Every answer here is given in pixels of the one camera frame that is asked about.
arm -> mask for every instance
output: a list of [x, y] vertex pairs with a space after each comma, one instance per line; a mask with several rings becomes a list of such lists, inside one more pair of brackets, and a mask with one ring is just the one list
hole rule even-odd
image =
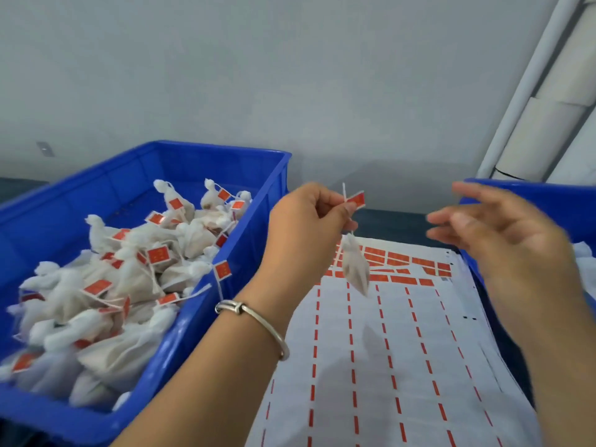
[[428, 236], [466, 249], [526, 359], [546, 445], [596, 445], [596, 323], [565, 232], [502, 189], [455, 183], [480, 204], [428, 215]]
[[[294, 309], [332, 262], [342, 228], [356, 227], [354, 210], [314, 183], [284, 197], [271, 212], [259, 271], [235, 300], [284, 337]], [[244, 446], [279, 354], [254, 318], [224, 310], [113, 446]]]

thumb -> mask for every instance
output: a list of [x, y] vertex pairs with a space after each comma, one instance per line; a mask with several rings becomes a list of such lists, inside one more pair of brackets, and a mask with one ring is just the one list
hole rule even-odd
[[506, 260], [509, 244], [494, 229], [460, 211], [451, 218], [451, 227], [467, 245], [470, 255], [482, 266], [491, 268]]
[[323, 222], [328, 229], [332, 229], [334, 232], [339, 233], [355, 211], [355, 202], [344, 202], [343, 204], [333, 207], [329, 213], [323, 217]]

gray wall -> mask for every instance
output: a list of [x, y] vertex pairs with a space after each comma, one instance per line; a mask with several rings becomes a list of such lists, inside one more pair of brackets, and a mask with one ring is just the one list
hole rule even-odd
[[475, 174], [556, 1], [0, 0], [0, 175], [178, 139], [430, 210]]

silver bangle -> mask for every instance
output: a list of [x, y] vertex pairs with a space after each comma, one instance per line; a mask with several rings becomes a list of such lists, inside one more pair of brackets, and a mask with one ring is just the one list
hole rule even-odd
[[290, 349], [288, 348], [286, 341], [278, 334], [275, 328], [273, 328], [273, 326], [271, 326], [271, 324], [267, 320], [265, 320], [262, 316], [257, 314], [246, 304], [241, 303], [240, 301], [222, 300], [215, 305], [215, 313], [218, 315], [224, 309], [231, 310], [236, 315], [241, 315], [243, 312], [246, 312], [247, 314], [255, 318], [257, 322], [261, 323], [263, 327], [271, 333], [273, 338], [281, 347], [281, 356], [279, 357], [279, 360], [287, 360], [290, 357]]

blue plastic crate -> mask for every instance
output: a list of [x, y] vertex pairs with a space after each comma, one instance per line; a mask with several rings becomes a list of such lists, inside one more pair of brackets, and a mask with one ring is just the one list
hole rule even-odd
[[[252, 193], [253, 203], [216, 257], [216, 262], [227, 260], [233, 273], [222, 281], [223, 294], [235, 296], [260, 264], [269, 212], [287, 193], [290, 157], [273, 150], [155, 141], [0, 206], [0, 358], [22, 347], [10, 336], [12, 318], [4, 310], [17, 302], [20, 282], [41, 260], [63, 265], [88, 248], [84, 219], [90, 213], [109, 226], [131, 228], [151, 210], [166, 210], [163, 195], [153, 188], [155, 179], [172, 182], [197, 206], [205, 178], [233, 194]], [[212, 273], [198, 287], [207, 283], [212, 289], [184, 305], [130, 398], [115, 413], [71, 408], [0, 384], [0, 417], [72, 443], [113, 440], [174, 375], [213, 322], [219, 294]]]
[[[466, 179], [466, 182], [507, 189], [523, 197], [565, 229], [573, 243], [585, 241], [592, 248], [592, 253], [596, 253], [596, 187], [488, 179]], [[462, 204], [476, 202], [469, 198], [461, 200]], [[476, 261], [465, 251], [461, 254], [484, 284]], [[596, 300], [589, 295], [586, 295], [586, 300], [596, 316]]]

